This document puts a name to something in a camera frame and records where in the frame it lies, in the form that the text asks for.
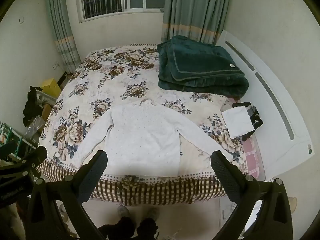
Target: wall socket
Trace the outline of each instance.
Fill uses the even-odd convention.
[[[52,67],[53,67],[54,70],[56,70],[56,68],[59,67],[59,66],[60,66],[60,64],[59,64],[58,61],[56,61],[56,62],[52,65]]]

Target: person's leg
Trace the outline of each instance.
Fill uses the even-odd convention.
[[[135,240],[155,240],[154,235],[157,232],[156,220],[159,217],[159,210],[151,208],[146,218],[140,223],[137,228],[138,236],[134,237]]]
[[[123,240],[129,239],[134,234],[135,225],[130,218],[129,210],[125,206],[118,207],[118,214],[121,217],[116,225],[104,225],[99,227],[99,231],[109,240]]]

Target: screw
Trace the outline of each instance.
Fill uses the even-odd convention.
[[[67,175],[67,176],[65,176],[65,178],[64,178],[65,181],[72,181],[72,179],[73,179],[73,176],[72,176],[72,175]]]
[[[283,182],[282,182],[281,179],[277,178],[277,179],[276,179],[276,183],[277,183],[278,185],[281,185]]]
[[[245,176],[245,179],[246,179],[247,181],[253,181],[254,177],[251,176],[251,175],[246,175],[246,176]]]
[[[43,179],[37,179],[36,184],[40,185],[43,182]]]

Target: dark green blanket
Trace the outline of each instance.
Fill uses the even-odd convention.
[[[241,98],[249,87],[244,73],[219,46],[174,36],[157,46],[159,87]]]

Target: striped bed skirt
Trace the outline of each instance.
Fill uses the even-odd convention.
[[[37,168],[48,181],[60,181],[75,172],[44,161]],[[226,193],[215,177],[201,179],[183,179],[165,183],[146,184],[135,182],[128,185],[121,181],[99,180],[91,198],[102,201],[122,203],[126,206],[141,204],[169,205],[177,203],[194,203],[224,196]]]

